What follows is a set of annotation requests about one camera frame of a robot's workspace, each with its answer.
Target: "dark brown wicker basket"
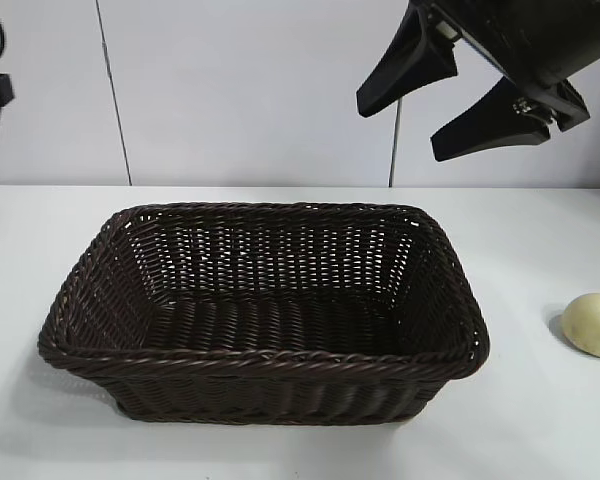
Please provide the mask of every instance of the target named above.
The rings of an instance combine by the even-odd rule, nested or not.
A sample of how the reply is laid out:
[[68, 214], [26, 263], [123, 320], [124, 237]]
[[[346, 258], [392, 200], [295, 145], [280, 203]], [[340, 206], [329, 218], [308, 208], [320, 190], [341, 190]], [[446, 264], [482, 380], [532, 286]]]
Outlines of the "dark brown wicker basket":
[[489, 339], [419, 209], [177, 204], [104, 225], [38, 347], [139, 420], [352, 425], [413, 417]]

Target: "wicker basket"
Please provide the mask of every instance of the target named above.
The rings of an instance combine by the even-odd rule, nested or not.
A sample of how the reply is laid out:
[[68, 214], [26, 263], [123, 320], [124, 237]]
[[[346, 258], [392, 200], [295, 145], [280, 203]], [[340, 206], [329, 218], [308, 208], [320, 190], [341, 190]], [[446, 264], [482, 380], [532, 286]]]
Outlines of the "wicker basket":
[[104, 225], [38, 347], [138, 420], [353, 425], [413, 417], [489, 339], [419, 209], [177, 204]]

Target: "white tabletop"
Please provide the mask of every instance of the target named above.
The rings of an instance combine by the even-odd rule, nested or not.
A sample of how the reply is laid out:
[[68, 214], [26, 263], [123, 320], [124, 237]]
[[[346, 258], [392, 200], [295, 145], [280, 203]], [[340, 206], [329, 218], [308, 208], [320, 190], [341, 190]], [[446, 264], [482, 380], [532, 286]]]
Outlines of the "white tabletop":
[[[447, 231], [492, 352], [398, 426], [146, 424], [37, 357], [60, 283], [124, 207], [402, 203]], [[600, 359], [556, 330], [600, 291], [600, 191], [0, 187], [0, 479], [600, 480]]]

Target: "basket rim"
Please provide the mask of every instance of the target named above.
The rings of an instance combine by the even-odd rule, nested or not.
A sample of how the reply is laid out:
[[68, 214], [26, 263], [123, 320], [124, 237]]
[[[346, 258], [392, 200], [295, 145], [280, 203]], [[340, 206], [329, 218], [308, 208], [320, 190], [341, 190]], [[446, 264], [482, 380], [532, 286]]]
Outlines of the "basket rim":
[[[62, 323], [62, 312], [67, 295], [76, 287], [76, 279], [80, 270], [89, 269], [90, 266], [99, 261], [104, 251], [106, 240], [115, 235], [119, 228], [129, 222], [137, 213], [158, 212], [163, 214], [189, 212], [192, 209], [209, 208], [214, 212], [224, 211], [241, 213], [250, 210], [259, 212], [271, 211], [272, 213], [290, 209], [298, 211], [306, 208], [307, 213], [318, 215], [321, 210], [334, 212], [356, 211], [357, 214], [369, 211], [369, 214], [377, 214], [379, 211], [395, 212], [401, 215], [414, 215], [412, 219], [405, 221], [424, 221], [439, 228], [437, 222], [426, 212], [418, 207], [396, 205], [396, 204], [368, 204], [368, 203], [168, 203], [150, 204], [130, 207], [114, 213], [102, 226], [100, 232], [91, 242], [88, 249], [82, 254], [78, 263], [71, 270], [58, 292], [51, 310], [45, 320], [44, 327], [38, 339], [40, 355], [53, 366], [65, 368], [80, 374], [80, 370], [116, 370], [125, 366], [136, 367], [151, 363], [159, 364], [160, 373], [156, 375], [177, 376], [179, 371], [182, 375], [207, 374], [205, 371], [216, 372], [217, 375], [236, 375], [239, 370], [246, 376], [252, 376], [262, 370], [267, 376], [275, 376], [276, 366], [285, 365], [287, 370], [292, 368], [298, 375], [312, 373], [317, 366], [325, 367], [325, 371], [340, 370], [336, 372], [342, 376], [347, 369], [356, 367], [358, 372], [356, 378], [360, 377], [360, 369], [369, 376], [422, 378], [426, 380], [463, 378], [473, 374], [486, 360], [489, 352], [489, 337], [486, 325], [481, 315], [472, 318], [471, 322], [465, 319], [465, 340], [455, 347], [444, 351], [418, 352], [410, 355], [363, 355], [342, 354], [322, 350], [314, 351], [291, 351], [291, 350], [213, 350], [196, 351], [190, 349], [160, 350], [151, 348], [138, 349], [94, 349], [72, 345], [66, 335], [63, 335], [60, 324]], [[471, 299], [475, 298], [467, 287]], [[152, 376], [151, 368], [136, 374], [121, 374], [121, 376]]]

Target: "white wall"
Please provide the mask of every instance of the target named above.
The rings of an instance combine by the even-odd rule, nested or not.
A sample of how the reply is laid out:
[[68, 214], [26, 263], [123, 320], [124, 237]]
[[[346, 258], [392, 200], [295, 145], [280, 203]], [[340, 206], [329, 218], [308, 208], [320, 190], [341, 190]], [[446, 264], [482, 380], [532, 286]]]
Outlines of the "white wall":
[[[387, 185], [395, 106], [355, 91], [407, 0], [100, 0], [138, 185]], [[0, 183], [127, 182], [95, 0], [0, 0], [16, 99]], [[397, 186], [600, 186], [600, 62], [572, 80], [592, 119], [540, 147], [438, 164], [429, 137], [499, 76], [466, 45], [460, 76], [404, 99]]]
[[134, 184], [387, 184], [395, 106], [355, 91], [404, 0], [100, 4]]
[[486, 150], [437, 163], [430, 137], [500, 79], [466, 43], [455, 48], [459, 76], [403, 99], [396, 186], [600, 187], [600, 61], [571, 78], [591, 119], [542, 145]]
[[0, 183], [125, 185], [93, 0], [0, 0], [0, 72], [16, 98], [0, 118]]

